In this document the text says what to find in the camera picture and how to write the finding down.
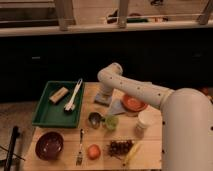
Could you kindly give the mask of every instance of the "plate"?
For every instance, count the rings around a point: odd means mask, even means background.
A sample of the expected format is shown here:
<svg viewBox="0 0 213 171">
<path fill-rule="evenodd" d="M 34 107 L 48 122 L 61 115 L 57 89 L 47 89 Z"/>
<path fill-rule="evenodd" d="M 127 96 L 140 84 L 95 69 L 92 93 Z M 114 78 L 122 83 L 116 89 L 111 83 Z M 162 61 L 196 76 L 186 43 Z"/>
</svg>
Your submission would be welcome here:
<svg viewBox="0 0 213 171">
<path fill-rule="evenodd" d="M 133 111 L 133 112 L 139 112 L 141 110 L 146 109 L 146 107 L 148 106 L 143 101 L 138 100 L 128 94 L 124 94 L 124 96 L 122 98 L 122 104 L 124 105 L 124 107 L 126 109 Z"/>
</svg>

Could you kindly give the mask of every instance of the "yellow banana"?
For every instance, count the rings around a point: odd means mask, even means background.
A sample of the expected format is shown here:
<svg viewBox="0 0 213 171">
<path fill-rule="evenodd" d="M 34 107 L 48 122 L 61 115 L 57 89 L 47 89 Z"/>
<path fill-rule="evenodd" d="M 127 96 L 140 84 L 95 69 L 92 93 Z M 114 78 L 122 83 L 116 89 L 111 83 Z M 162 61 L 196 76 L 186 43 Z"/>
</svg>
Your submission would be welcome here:
<svg viewBox="0 0 213 171">
<path fill-rule="evenodd" d="M 132 148 L 129 150 L 129 152 L 127 153 L 127 155 L 124 158 L 123 166 L 126 166 L 127 164 L 129 164 L 132 157 L 138 152 L 140 146 L 141 146 L 140 142 L 137 142 L 132 146 Z"/>
</svg>

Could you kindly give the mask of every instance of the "metal bar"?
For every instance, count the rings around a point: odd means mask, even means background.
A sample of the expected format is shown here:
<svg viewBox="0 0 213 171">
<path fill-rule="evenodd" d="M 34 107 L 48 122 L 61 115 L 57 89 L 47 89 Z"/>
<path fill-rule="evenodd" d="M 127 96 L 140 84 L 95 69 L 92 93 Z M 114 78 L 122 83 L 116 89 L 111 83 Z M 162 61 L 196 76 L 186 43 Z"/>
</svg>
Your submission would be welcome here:
<svg viewBox="0 0 213 171">
<path fill-rule="evenodd" d="M 9 152 L 8 149 L 2 147 L 1 145 L 0 145 L 0 148 L 1 148 L 2 150 L 6 151 L 6 152 Z M 13 153 L 13 155 L 16 156 L 18 159 L 21 159 L 21 160 L 24 160 L 24 161 L 25 161 L 25 159 L 24 159 L 23 157 L 19 156 L 19 155 L 16 154 L 16 153 Z"/>
<path fill-rule="evenodd" d="M 68 25 L 75 25 L 72 0 L 54 0 L 61 31 L 67 31 Z"/>
<path fill-rule="evenodd" d="M 54 8 L 53 2 L 14 2 L 2 3 L 0 2 L 0 9 L 3 8 Z"/>
<path fill-rule="evenodd" d="M 120 0 L 118 8 L 118 27 L 126 28 L 129 0 Z"/>
<path fill-rule="evenodd" d="M 7 153 L 6 162 L 5 162 L 5 165 L 4 165 L 4 171 L 10 171 L 10 167 L 11 167 L 11 164 L 12 164 L 13 151 L 14 151 L 15 144 L 16 144 L 16 138 L 18 136 L 19 136 L 18 127 L 14 126 L 13 132 L 12 132 L 12 135 L 11 135 L 11 139 L 10 139 L 10 145 L 9 145 L 9 149 L 8 149 L 8 153 Z"/>
<path fill-rule="evenodd" d="M 6 161 L 7 161 L 6 159 L 0 160 L 0 167 L 4 167 Z M 20 163 L 20 159 L 19 158 L 13 158 L 11 165 L 18 165 L 19 163 Z"/>
<path fill-rule="evenodd" d="M 206 25 L 213 11 L 213 0 L 209 0 L 202 14 L 197 18 L 200 25 Z"/>
</svg>

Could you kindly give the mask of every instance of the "bowl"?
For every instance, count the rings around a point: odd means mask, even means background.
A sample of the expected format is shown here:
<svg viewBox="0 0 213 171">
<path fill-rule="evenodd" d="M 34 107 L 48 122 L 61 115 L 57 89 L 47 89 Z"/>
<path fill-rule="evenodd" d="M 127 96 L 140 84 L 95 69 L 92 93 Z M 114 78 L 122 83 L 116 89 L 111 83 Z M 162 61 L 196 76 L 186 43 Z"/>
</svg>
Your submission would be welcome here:
<svg viewBox="0 0 213 171">
<path fill-rule="evenodd" d="M 103 117 L 98 112 L 91 112 L 89 114 L 88 120 L 92 128 L 97 129 L 100 126 L 100 123 L 103 120 Z"/>
<path fill-rule="evenodd" d="M 36 143 L 36 155 L 42 160 L 56 160 L 63 148 L 63 137 L 57 132 L 42 135 Z"/>
<path fill-rule="evenodd" d="M 138 100 L 128 94 L 124 94 L 121 101 L 126 109 L 133 112 L 142 111 L 148 106 L 145 102 Z"/>
</svg>

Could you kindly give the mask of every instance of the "wooden table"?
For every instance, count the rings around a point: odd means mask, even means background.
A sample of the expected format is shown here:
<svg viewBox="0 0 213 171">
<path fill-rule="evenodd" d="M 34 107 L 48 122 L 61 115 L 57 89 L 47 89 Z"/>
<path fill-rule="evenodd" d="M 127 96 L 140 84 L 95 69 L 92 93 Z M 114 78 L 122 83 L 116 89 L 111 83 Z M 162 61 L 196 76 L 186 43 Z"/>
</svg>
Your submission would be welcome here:
<svg viewBox="0 0 213 171">
<path fill-rule="evenodd" d="M 121 169 L 160 169 L 161 168 L 161 144 L 162 144 L 162 118 L 160 111 L 148 106 L 145 110 L 152 111 L 156 117 L 156 122 L 150 126 L 144 133 L 143 138 L 135 133 L 137 117 L 127 116 L 126 113 L 119 115 L 119 124 L 116 131 L 107 131 L 104 126 L 93 129 L 88 123 L 90 112 L 99 112 L 105 115 L 108 107 L 94 103 L 94 97 L 99 89 L 98 83 L 86 83 L 83 104 L 81 109 L 81 118 L 78 128 L 75 129 L 58 129 L 58 128 L 39 128 L 37 127 L 26 155 L 24 170 L 121 170 Z M 115 90 L 114 99 L 120 99 L 123 92 Z M 83 163 L 76 166 L 76 156 L 79 148 L 79 130 L 85 131 L 83 141 Z M 48 131 L 59 132 L 64 138 L 63 150 L 56 161 L 43 161 L 35 154 L 36 142 L 41 135 Z M 122 161 L 107 154 L 107 145 L 111 140 L 128 140 L 140 141 L 141 148 L 132 158 L 131 162 L 125 168 Z M 86 149 L 91 144 L 97 144 L 101 148 L 102 155 L 99 159 L 89 160 Z"/>
</svg>

